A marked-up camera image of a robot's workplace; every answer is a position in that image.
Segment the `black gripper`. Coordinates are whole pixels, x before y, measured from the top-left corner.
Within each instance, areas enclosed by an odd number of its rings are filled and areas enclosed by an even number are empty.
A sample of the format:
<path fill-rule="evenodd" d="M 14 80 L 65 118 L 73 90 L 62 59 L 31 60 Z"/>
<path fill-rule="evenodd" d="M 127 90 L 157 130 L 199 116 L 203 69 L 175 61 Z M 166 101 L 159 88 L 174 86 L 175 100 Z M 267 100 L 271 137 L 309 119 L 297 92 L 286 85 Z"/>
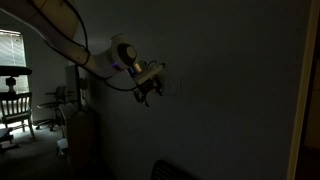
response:
<path fill-rule="evenodd" d="M 150 107 L 146 100 L 147 94 L 151 91 L 155 91 L 159 96 L 163 96 L 162 86 L 159 77 L 157 75 L 145 81 L 143 84 L 138 86 L 138 89 L 133 92 L 134 97 L 137 100 L 142 100 L 142 104 L 146 107 Z"/>

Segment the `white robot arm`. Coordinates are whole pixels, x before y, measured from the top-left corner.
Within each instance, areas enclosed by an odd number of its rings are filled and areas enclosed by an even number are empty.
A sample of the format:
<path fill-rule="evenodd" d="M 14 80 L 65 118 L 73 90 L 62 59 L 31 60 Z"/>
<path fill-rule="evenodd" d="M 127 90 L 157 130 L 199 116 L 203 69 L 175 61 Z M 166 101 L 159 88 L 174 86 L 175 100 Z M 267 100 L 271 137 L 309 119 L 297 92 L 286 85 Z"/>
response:
<path fill-rule="evenodd" d="M 0 0 L 0 9 L 35 30 L 60 55 L 79 65 L 114 88 L 107 79 L 127 71 L 135 82 L 130 88 L 138 103 L 149 106 L 147 94 L 162 95 L 158 73 L 161 63 L 148 66 L 124 34 L 114 35 L 110 47 L 94 55 L 87 47 L 74 41 L 78 25 L 83 24 L 73 0 Z"/>

